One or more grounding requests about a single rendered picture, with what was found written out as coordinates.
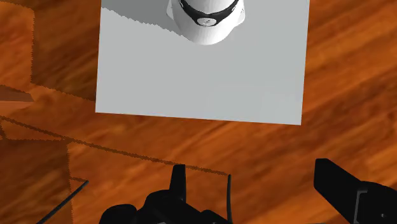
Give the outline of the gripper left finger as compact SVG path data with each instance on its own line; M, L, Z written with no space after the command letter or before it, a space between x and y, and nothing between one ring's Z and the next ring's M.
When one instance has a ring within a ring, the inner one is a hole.
M168 189L149 194L143 209L164 224L230 224L230 179L226 186L226 218L212 210L199 211L186 201L186 166L174 165Z

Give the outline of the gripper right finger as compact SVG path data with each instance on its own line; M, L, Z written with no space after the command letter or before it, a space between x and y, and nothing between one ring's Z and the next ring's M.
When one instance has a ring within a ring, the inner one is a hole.
M397 224L397 190L362 181L328 158L317 158L314 188L350 224Z

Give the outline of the grey robot stand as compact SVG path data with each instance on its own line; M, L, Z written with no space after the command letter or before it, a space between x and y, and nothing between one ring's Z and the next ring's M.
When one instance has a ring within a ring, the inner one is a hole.
M244 0L214 45L187 40L169 0L101 0L98 113L300 125L310 0Z

